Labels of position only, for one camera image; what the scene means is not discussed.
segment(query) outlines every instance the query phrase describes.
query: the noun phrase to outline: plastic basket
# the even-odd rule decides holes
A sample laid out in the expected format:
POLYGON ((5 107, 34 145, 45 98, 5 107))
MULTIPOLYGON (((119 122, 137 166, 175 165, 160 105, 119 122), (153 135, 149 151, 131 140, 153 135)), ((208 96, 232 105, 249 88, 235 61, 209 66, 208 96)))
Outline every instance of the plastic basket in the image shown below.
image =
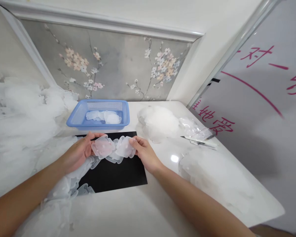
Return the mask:
POLYGON ((120 130, 129 124, 129 108, 125 100, 81 100, 72 111, 67 120, 67 126, 76 127, 79 130, 120 130), (120 124, 106 124, 105 121, 87 120, 89 111, 115 111, 122 118, 120 124))

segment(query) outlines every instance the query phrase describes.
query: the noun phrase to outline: wall molding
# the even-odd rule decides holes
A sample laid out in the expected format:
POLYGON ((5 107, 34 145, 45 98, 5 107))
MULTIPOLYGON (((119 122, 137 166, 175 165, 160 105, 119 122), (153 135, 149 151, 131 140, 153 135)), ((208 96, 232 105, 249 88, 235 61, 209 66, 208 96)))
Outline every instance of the wall molding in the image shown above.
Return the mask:
POLYGON ((42 57, 37 51, 35 45, 33 44, 30 36, 27 34, 25 28, 23 27, 21 21, 15 18, 10 12, 8 12, 1 6, 0 11, 12 27, 16 36, 20 39, 25 50, 29 53, 30 57, 38 67, 39 71, 42 73, 43 77, 45 78, 49 86, 58 86, 49 69, 47 68, 46 64, 44 63, 42 57))
POLYGON ((61 23, 114 32, 194 42, 204 34, 172 27, 153 25, 100 14, 49 7, 31 2, 0 0, 0 5, 20 19, 61 23))

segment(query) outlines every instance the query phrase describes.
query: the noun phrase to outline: table top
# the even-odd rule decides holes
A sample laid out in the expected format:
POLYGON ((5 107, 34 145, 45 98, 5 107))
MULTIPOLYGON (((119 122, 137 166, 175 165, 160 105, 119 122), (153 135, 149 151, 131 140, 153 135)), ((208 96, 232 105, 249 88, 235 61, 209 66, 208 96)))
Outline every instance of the table top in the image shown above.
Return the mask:
MULTIPOLYGON (((188 117, 201 124, 198 119, 178 101, 129 102, 130 124, 119 132, 136 131, 144 137, 138 123, 137 113, 146 106, 160 105, 171 110, 177 117, 188 117)), ((67 134, 86 134, 86 131, 68 129, 67 134)), ((285 213, 282 205, 262 186, 262 184, 219 142, 217 138, 211 142, 218 144, 217 152, 233 162, 245 175, 253 188, 253 197, 247 213, 236 208, 229 210, 246 226, 251 227, 279 217, 285 213)), ((169 169, 179 173, 179 158, 188 149, 195 148, 183 138, 169 138, 160 144, 151 143, 161 162, 169 169)), ((146 171, 148 185, 112 190, 94 195, 78 196, 72 202, 72 213, 84 216, 71 236, 199 236, 191 224, 175 206, 170 197, 162 189, 158 181, 146 171), (93 199, 94 205, 84 203, 93 199)))

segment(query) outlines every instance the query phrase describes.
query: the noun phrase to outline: floral wallpaper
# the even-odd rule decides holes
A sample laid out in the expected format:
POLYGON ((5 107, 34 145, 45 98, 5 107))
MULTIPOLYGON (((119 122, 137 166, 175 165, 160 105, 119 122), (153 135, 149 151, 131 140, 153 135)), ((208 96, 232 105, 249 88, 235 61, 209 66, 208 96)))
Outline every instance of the floral wallpaper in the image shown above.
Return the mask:
POLYGON ((22 20, 56 83, 79 99, 165 100, 191 44, 22 20))

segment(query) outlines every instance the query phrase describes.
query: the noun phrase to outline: translucent plastic pad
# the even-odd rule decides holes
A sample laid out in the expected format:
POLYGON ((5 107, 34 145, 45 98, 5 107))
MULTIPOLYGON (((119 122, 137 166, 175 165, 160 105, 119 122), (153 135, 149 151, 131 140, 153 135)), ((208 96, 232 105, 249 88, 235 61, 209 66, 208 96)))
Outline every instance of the translucent plastic pad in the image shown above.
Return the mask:
POLYGON ((124 137, 121 136, 118 140, 116 151, 115 153, 117 155, 123 156, 125 158, 130 157, 133 158, 136 152, 136 149, 132 147, 132 145, 129 144, 129 140, 133 139, 131 137, 124 137))
MULTIPOLYGON (((118 143, 118 138, 113 140, 115 147, 117 147, 117 143, 118 143)), ((120 164, 122 163, 124 157, 117 155, 115 153, 116 150, 114 150, 109 156, 107 156, 105 159, 107 159, 108 161, 112 162, 112 163, 117 163, 120 164)))
POLYGON ((100 160, 104 159, 115 150, 114 142, 107 135, 99 137, 92 143, 91 148, 100 160))

